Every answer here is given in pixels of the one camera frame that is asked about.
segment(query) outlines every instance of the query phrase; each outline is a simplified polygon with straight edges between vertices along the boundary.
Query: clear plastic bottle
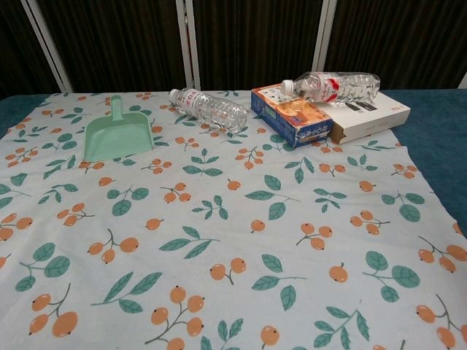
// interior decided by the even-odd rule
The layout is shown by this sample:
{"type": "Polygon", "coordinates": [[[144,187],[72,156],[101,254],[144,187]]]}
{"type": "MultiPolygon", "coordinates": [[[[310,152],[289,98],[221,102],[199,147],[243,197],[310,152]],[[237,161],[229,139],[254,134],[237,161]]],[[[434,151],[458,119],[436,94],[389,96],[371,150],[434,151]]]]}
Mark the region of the clear plastic bottle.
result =
{"type": "Polygon", "coordinates": [[[247,122],[248,111],[241,104],[217,98],[188,87],[170,92],[170,101],[180,111],[231,133],[238,133],[247,122]]]}
{"type": "Polygon", "coordinates": [[[310,102],[369,101],[379,91],[379,77],[369,73],[308,71],[296,80],[283,80],[281,93],[310,102]]]}

